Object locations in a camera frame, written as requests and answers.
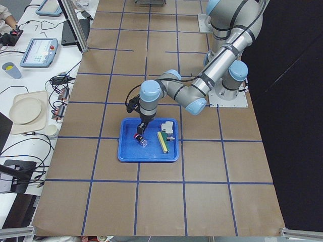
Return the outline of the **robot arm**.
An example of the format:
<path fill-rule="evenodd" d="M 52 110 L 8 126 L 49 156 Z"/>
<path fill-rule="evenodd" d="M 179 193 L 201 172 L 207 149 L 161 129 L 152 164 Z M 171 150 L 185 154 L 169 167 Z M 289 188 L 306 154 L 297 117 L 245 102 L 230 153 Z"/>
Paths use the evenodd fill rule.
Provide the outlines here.
<path fill-rule="evenodd" d="M 169 70 L 155 80 L 146 80 L 140 86 L 134 109 L 141 122 L 137 133 L 144 134 L 149 122 L 156 115 L 160 99 L 166 95 L 183 106 L 192 115 L 198 115 L 206 106 L 205 97 L 216 83 L 225 76 L 234 61 L 258 37 L 263 12 L 268 1 L 209 1 L 206 23 L 211 27 L 213 46 L 205 58 L 204 69 L 184 85 L 178 72 Z"/>

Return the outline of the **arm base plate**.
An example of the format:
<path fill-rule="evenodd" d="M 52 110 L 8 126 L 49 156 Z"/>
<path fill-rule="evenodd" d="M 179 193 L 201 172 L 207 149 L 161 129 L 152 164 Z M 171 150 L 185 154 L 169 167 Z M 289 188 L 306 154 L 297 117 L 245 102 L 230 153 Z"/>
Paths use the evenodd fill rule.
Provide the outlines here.
<path fill-rule="evenodd" d="M 212 89 L 208 93 L 209 104 L 212 107 L 248 108 L 244 89 L 243 84 L 234 91 L 227 90 L 224 87 Z"/>
<path fill-rule="evenodd" d="M 199 26 L 199 32 L 200 33 L 212 33 L 213 27 L 211 25 L 211 17 L 208 14 L 205 13 L 199 13 L 197 15 L 198 18 L 198 26 Z"/>

